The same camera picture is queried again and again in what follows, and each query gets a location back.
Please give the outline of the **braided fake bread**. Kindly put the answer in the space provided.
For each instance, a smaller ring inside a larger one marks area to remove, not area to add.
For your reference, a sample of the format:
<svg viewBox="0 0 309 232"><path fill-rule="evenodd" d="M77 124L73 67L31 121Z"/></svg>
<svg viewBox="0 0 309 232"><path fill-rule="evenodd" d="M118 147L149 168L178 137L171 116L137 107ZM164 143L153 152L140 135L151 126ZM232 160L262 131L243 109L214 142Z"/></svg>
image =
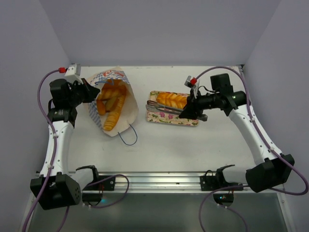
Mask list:
<svg viewBox="0 0 309 232"><path fill-rule="evenodd" d="M183 109L187 103L187 96L179 95L177 93L160 92L156 101L159 104L168 107Z"/></svg>

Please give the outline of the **metal tongs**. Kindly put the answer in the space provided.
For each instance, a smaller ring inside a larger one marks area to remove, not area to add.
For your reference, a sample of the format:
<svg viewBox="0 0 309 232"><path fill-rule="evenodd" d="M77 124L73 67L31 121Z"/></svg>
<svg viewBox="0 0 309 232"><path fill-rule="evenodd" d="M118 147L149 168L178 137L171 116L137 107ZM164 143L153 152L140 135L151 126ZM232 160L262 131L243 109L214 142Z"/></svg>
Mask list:
<svg viewBox="0 0 309 232"><path fill-rule="evenodd" d="M151 112L163 112L168 114L173 114L179 116L179 118L185 118L190 120L201 120L207 121L208 116L206 114L202 114L200 116L189 115L187 113L183 113L183 109L173 108L166 105L159 104L155 101L148 100L146 104L146 109Z"/></svg>

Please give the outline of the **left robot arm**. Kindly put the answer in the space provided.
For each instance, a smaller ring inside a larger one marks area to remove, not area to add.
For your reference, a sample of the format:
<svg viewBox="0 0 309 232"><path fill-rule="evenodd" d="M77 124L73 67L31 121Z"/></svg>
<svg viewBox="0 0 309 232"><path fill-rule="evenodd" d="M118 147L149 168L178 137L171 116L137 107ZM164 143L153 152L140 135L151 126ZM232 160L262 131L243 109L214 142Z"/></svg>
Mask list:
<svg viewBox="0 0 309 232"><path fill-rule="evenodd" d="M68 154L77 118L77 106L91 103L100 90L84 78L68 82L56 79L50 83L52 99L49 102L49 142L39 177L30 182L30 189L44 210L78 205L81 191L99 187L100 177L94 165L77 168L73 175L68 171Z"/></svg>

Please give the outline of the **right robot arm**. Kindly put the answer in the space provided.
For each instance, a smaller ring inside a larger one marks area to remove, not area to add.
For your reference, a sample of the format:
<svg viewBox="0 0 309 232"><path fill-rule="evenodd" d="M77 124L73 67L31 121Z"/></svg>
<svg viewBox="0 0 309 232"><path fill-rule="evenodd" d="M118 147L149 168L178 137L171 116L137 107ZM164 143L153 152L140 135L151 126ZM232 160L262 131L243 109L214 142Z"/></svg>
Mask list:
<svg viewBox="0 0 309 232"><path fill-rule="evenodd" d="M211 94L202 95L198 84L199 81L190 76L186 79L185 85L191 90L180 118L207 121L204 110L224 111L246 141L255 163L253 167L231 164L218 168L215 178L217 188L224 190L233 184L245 184L254 192L261 192L285 183L291 172L287 164L294 165L294 158L282 154L275 145L266 146L271 140L263 129L254 127L259 121L253 117L253 108L247 105L245 92L234 91L226 73L211 76Z"/></svg>

